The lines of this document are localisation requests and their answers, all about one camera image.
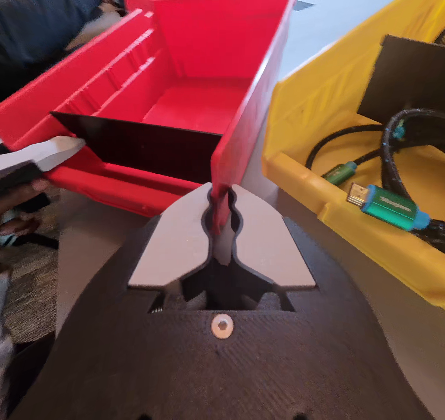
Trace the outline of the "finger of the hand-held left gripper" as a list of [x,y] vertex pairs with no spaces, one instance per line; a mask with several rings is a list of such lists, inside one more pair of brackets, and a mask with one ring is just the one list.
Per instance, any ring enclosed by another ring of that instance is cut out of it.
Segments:
[[0,156],[0,170],[27,164],[35,165],[41,172],[53,170],[78,153],[86,142],[70,136],[56,136],[45,142],[29,145],[21,150]]

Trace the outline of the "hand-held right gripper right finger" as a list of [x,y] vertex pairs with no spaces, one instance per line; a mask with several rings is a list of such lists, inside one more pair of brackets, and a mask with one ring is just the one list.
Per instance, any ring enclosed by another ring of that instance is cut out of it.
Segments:
[[281,214],[239,185],[230,189],[232,256],[249,272],[278,287],[316,282]]

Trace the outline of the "large red plastic bin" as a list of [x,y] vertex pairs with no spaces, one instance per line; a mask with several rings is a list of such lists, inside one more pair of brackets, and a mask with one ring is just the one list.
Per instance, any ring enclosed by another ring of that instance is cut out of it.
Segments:
[[[267,112],[294,2],[153,0],[4,101],[1,139],[16,151],[75,135],[51,111],[221,134],[210,160],[218,231]],[[147,217],[202,185],[106,163],[87,146],[48,176]]]

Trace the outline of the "yellow plastic bin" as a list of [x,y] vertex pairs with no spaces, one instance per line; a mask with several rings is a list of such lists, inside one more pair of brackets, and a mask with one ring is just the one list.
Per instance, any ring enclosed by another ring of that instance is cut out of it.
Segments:
[[444,309],[444,254],[417,237],[375,220],[322,179],[339,155],[359,155],[376,135],[348,136],[321,155],[315,172],[305,160],[329,132],[371,123],[357,113],[386,35],[432,43],[444,30],[444,0],[394,0],[298,66],[272,94],[262,153],[263,174],[332,229],[433,306]]

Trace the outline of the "person's left hand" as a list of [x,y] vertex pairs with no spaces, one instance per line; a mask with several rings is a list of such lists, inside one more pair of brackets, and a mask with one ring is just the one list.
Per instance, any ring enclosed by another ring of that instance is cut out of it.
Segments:
[[[15,207],[25,203],[46,191],[50,186],[50,182],[44,178],[38,178],[30,183],[22,184],[20,186],[13,187],[1,197],[0,200],[0,212],[1,216],[4,213],[11,211]],[[40,222],[35,217],[16,217],[10,219],[6,223],[2,223],[0,226],[0,234],[4,235],[16,235],[22,236],[35,232],[39,227]]]

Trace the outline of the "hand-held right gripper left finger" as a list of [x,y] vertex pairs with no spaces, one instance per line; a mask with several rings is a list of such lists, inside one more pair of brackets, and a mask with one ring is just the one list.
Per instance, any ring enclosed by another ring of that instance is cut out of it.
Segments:
[[212,184],[205,183],[171,204],[160,215],[129,281],[129,287],[180,287],[187,273],[209,258],[204,216]]

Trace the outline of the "black bin divider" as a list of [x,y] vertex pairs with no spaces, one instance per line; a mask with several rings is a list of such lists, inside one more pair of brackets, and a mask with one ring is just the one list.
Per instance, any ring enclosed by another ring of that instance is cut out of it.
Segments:
[[445,111],[445,47],[386,35],[357,113],[385,124],[414,108]]
[[210,160],[222,135],[51,111],[101,161],[193,183],[211,181]]

